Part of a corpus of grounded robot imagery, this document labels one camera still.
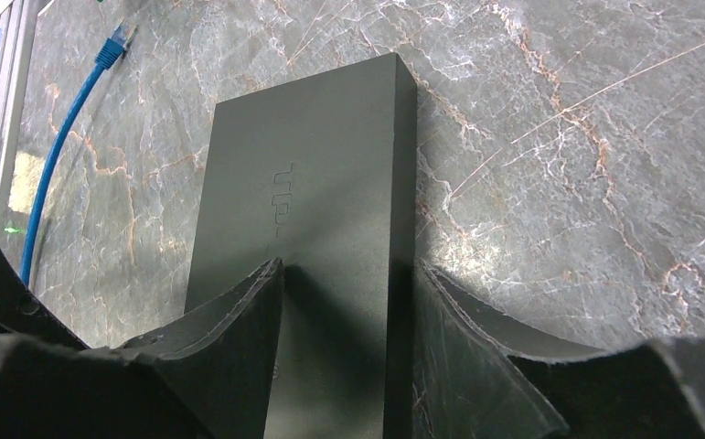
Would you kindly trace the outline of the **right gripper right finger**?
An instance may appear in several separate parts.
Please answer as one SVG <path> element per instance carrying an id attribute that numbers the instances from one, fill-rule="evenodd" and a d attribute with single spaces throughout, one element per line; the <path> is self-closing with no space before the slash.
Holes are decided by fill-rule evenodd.
<path id="1" fill-rule="evenodd" d="M 413 298 L 416 438 L 705 438 L 705 337 L 585 346 L 422 261 Z"/>

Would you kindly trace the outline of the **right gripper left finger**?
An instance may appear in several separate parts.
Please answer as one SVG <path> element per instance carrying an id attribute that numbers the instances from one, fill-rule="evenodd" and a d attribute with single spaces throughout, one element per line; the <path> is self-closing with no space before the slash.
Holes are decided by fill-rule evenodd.
<path id="1" fill-rule="evenodd" d="M 271 259 L 118 348 L 0 334 L 0 438 L 261 438 L 283 308 Z"/>

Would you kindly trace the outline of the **black network switch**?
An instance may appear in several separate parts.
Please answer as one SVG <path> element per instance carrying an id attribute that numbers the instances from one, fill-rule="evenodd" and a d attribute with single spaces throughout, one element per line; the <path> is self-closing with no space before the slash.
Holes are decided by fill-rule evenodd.
<path id="1" fill-rule="evenodd" d="M 411 436 L 417 94 L 390 53 L 215 108 L 185 307 L 283 261 L 269 438 Z"/>

